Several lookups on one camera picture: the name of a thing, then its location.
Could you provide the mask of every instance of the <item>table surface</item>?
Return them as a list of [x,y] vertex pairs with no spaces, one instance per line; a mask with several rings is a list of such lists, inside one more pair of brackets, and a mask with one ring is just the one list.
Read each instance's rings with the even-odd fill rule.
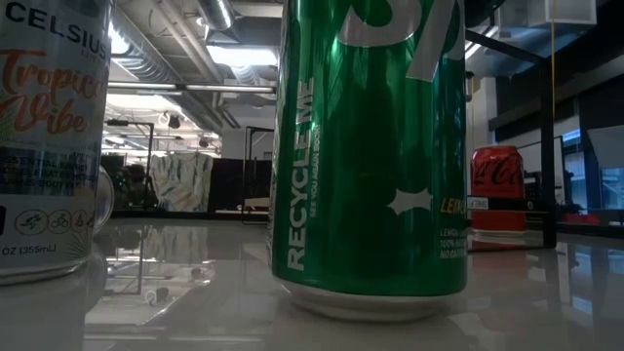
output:
[[624,349],[624,251],[617,241],[584,237],[555,250],[471,254],[468,287],[447,311],[376,324],[293,306],[267,267],[265,230],[234,222],[111,220],[97,237],[108,256],[105,289],[89,268],[0,289],[0,349]]

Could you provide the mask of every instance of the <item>coca-cola can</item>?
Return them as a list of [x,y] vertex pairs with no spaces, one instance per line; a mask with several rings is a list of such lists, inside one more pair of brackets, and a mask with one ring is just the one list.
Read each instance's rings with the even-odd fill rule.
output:
[[[488,198],[525,198],[523,157],[515,146],[488,146],[475,151],[471,163],[471,195]],[[472,227],[489,235],[522,235],[523,213],[473,211]]]

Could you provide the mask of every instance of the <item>sprite can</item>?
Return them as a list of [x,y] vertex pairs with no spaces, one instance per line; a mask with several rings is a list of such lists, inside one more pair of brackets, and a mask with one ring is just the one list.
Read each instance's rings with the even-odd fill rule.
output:
[[285,2],[268,246],[297,304],[402,320],[465,287],[463,12]]

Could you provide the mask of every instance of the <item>aluminum can bottom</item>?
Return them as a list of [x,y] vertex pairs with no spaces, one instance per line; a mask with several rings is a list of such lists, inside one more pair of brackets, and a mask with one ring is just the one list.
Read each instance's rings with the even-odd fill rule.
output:
[[0,269],[0,287],[54,279],[77,271],[88,257],[59,265],[34,266],[20,269]]
[[458,293],[414,296],[370,296],[329,292],[276,278],[292,302],[326,317],[359,322],[408,322],[445,311]]

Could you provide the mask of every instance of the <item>window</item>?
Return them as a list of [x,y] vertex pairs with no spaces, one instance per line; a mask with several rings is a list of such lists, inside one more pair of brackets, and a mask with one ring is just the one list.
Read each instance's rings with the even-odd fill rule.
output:
[[587,214],[587,183],[585,181],[585,155],[581,147],[581,132],[564,134],[564,163],[566,172],[566,200],[580,206]]
[[624,210],[624,169],[602,170],[603,209]]

